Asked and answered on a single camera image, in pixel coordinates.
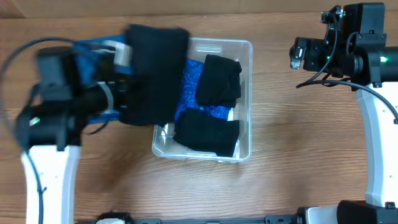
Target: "blue cloth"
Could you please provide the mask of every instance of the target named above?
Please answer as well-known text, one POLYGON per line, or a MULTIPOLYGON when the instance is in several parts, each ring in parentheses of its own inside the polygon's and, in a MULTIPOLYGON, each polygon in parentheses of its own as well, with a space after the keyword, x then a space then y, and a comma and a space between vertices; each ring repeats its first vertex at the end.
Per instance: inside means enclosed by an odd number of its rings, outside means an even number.
MULTIPOLYGON (((102 44, 104 40, 114 40, 117 42, 125 43, 124 35, 114 35, 109 37, 102 37, 92 40, 81 40, 81 42, 86 43, 96 43, 102 44)), ((75 45, 74 48, 78 50, 83 50, 78 45, 75 45)), ((93 64, 93 61, 97 60, 97 53, 95 52, 87 52, 93 58, 88 59, 86 55, 78 55, 77 65, 80 73, 80 80, 83 85, 87 85, 93 83, 93 75, 95 74, 96 68, 93 64)), ((178 103, 177 112, 175 114, 175 120, 178 119, 181 112, 185 111, 187 108, 193 108, 202 110, 208 115, 219 118, 219 119, 228 119, 228 113, 231 108, 225 106, 200 106, 197 104, 195 99, 195 94, 197 91, 197 86, 200 78, 201 71, 203 70, 203 62, 199 62, 196 60, 187 60, 187 64, 183 71, 182 84, 181 84, 181 94, 180 101, 178 103)), ((115 70, 119 73, 132 75, 132 69, 129 67, 120 67, 116 66, 115 70)), ((115 110, 111 110, 108 113, 102 113, 100 116, 95 118, 90 118, 90 123, 103 123, 109 121, 117 121, 119 120, 119 112, 115 110)))

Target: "black fabric item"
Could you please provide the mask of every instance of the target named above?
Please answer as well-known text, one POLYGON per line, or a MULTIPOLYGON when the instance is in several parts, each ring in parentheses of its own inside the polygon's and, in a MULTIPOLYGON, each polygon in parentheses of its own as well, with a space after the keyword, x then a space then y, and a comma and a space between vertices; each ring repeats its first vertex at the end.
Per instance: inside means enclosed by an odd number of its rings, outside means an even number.
POLYGON ((234 108, 241 97, 239 74, 241 64, 217 55, 207 55, 196 93, 197 103, 203 106, 234 108))
POLYGON ((174 140, 190 149, 232 157, 239 137, 239 121, 225 121, 187 109, 181 112, 174 131, 174 140))
POLYGON ((130 25, 126 43, 132 47, 133 75, 127 81, 127 106, 120 122, 132 125, 174 121, 189 33, 180 28, 158 29, 130 25))

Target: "green light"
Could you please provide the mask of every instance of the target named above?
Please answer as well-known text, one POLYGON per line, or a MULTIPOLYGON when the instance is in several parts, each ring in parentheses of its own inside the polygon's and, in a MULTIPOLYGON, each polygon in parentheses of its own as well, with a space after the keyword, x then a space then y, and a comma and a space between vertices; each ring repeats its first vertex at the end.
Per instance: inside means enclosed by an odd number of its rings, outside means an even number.
POLYGON ((29 125, 30 126, 33 126, 33 125, 35 125, 35 124, 37 124, 37 123, 39 123, 40 122, 40 118, 32 118, 30 121, 29 121, 29 125))
POLYGON ((388 61, 388 58, 386 58, 386 57, 380 57, 380 62, 387 62, 388 61))

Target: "clear plastic container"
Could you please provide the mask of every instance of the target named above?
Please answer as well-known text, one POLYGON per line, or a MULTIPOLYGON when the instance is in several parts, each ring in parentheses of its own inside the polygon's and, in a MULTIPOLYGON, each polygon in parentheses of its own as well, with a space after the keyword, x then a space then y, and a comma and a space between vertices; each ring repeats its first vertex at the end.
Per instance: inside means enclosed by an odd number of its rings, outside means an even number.
POLYGON ((168 159, 208 159, 220 162, 245 162, 250 159, 252 146, 252 55, 253 46, 247 40, 224 40, 191 38, 189 59, 205 61, 206 55, 213 54, 239 61, 242 97, 236 100, 236 107, 229 112, 228 120, 240 120, 239 138, 233 157, 220 157, 214 152, 199 152, 173 140, 174 124, 155 126, 152 151, 156 156, 168 159))

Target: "blue sequin fabric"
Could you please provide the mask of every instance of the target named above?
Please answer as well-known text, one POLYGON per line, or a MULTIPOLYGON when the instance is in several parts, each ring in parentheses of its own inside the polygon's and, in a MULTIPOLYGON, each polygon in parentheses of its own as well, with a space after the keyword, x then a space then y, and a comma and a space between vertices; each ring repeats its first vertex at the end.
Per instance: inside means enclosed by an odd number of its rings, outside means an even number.
POLYGON ((197 104, 195 94, 197 92, 200 74, 203 70, 204 63, 196 60, 187 60, 187 64, 182 76, 182 90, 180 93, 180 101, 178 103, 175 120, 178 120, 180 113, 187 108, 202 110, 208 115, 219 118, 228 119, 228 113, 231 108, 225 106, 200 106, 197 104))

